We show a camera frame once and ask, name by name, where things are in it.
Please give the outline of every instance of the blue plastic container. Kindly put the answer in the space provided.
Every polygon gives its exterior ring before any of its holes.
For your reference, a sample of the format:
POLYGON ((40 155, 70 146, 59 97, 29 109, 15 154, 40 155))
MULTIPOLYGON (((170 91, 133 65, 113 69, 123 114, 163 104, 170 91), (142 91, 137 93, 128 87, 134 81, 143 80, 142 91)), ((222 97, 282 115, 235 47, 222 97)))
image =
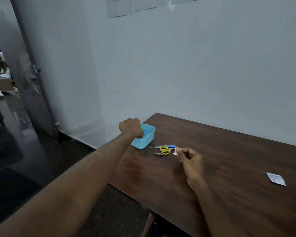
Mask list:
POLYGON ((141 128, 143 131, 147 131, 143 138, 136 138, 133 140, 131 145, 138 149, 145 148, 154 138, 155 136, 155 128, 152 125, 141 124, 141 128))

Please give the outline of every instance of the black baseboard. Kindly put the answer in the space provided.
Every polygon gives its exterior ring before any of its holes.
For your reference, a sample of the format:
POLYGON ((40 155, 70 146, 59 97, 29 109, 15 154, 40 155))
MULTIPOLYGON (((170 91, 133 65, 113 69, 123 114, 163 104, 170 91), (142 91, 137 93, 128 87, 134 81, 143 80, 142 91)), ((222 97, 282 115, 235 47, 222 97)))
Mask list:
POLYGON ((83 148, 89 150, 89 151, 95 151, 95 148, 92 148, 90 146, 88 146, 87 144, 85 143, 82 143, 81 141, 79 140, 76 140, 68 135, 66 135, 65 133, 62 133, 60 131, 58 131, 58 140, 59 142, 62 142, 62 141, 70 141, 70 142, 73 142, 73 143, 77 143, 78 145, 82 146, 83 148))

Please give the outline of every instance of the wooden table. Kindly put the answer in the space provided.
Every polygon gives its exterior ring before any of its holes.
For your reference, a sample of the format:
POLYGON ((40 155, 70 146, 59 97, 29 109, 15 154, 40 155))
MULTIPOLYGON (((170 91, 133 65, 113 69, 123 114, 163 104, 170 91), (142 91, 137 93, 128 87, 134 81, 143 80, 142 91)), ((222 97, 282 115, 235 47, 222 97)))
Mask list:
MULTIPOLYGON (((296 146, 163 114, 148 146, 191 147, 205 159, 205 178, 232 221, 251 236, 296 236, 296 146), (281 175, 287 186, 270 182, 281 175)), ((210 236, 178 157, 132 146, 110 183, 192 236, 210 236)))

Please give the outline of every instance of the cardboard box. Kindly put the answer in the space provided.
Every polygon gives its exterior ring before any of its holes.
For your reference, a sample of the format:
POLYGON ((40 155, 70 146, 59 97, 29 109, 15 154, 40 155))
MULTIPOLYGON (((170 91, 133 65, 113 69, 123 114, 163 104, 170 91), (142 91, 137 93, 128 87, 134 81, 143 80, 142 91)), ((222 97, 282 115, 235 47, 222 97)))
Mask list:
POLYGON ((1 77, 0 78, 0 91, 14 91, 13 85, 11 83, 11 80, 6 77, 1 77))

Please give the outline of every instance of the gray door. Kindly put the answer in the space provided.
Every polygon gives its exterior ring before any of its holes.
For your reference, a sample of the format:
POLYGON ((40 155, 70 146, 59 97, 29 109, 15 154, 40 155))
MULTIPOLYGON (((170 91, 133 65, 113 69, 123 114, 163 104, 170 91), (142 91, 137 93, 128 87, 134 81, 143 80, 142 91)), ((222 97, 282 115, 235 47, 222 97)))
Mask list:
POLYGON ((35 66, 27 45, 22 23, 18 23, 10 0, 0 0, 0 48, 11 75, 20 92, 22 102, 35 128, 57 138, 58 132, 51 115, 35 66))

